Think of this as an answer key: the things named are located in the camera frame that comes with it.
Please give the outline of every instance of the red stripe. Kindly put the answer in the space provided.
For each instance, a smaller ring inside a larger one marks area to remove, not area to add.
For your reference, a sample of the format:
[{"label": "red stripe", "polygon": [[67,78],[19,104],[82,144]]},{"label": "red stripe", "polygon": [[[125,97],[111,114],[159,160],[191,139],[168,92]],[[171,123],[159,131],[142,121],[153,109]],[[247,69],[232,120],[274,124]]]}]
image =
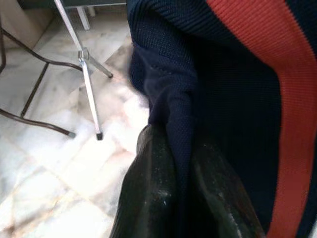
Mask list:
[{"label": "red stripe", "polygon": [[268,237],[295,237],[307,202],[317,131],[317,63],[313,50],[282,0],[207,3],[278,75],[282,122],[277,191]]}]

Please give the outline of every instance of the knit sweater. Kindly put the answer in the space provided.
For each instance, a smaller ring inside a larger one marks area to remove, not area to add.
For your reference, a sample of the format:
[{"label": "knit sweater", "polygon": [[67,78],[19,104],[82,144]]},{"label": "knit sweater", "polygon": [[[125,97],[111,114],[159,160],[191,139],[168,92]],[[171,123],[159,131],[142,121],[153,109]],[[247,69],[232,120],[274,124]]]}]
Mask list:
[{"label": "knit sweater", "polygon": [[149,123],[166,127],[180,233],[192,138],[203,129],[267,236],[308,236],[317,216],[317,1],[129,0],[127,9],[131,81],[149,98]]}]

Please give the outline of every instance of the navy knit fabric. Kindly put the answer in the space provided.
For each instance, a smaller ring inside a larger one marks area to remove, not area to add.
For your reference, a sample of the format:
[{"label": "navy knit fabric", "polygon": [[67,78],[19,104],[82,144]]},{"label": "navy knit fabric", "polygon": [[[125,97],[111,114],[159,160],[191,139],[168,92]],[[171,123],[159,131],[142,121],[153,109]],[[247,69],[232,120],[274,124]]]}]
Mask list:
[{"label": "navy knit fabric", "polygon": [[[288,4],[316,53],[316,1]],[[149,123],[166,126],[176,160],[179,237],[185,237],[188,164],[196,129],[209,131],[216,140],[267,232],[281,122],[276,73],[237,40],[204,0],[129,0],[127,7],[134,44],[131,81],[149,98]],[[306,236],[316,219],[316,161],[299,236]]]}]

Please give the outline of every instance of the marble floor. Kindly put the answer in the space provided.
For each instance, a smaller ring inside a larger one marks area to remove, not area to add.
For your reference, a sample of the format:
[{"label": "marble floor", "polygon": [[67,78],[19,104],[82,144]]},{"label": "marble floor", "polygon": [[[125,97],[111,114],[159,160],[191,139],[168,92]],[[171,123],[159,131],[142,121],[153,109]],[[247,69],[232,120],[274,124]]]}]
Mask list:
[{"label": "marble floor", "polygon": [[[84,31],[75,28],[112,80],[91,69],[104,139],[97,141],[83,76],[49,66],[26,118],[54,123],[77,134],[14,122],[0,116],[0,238],[107,238],[123,177],[134,159],[148,109],[109,60],[130,44],[125,14],[99,14]],[[35,47],[53,60],[78,63],[76,48],[57,18]],[[128,57],[123,56],[127,64]],[[7,51],[0,75],[0,108],[19,114],[43,63],[21,49]]]}]

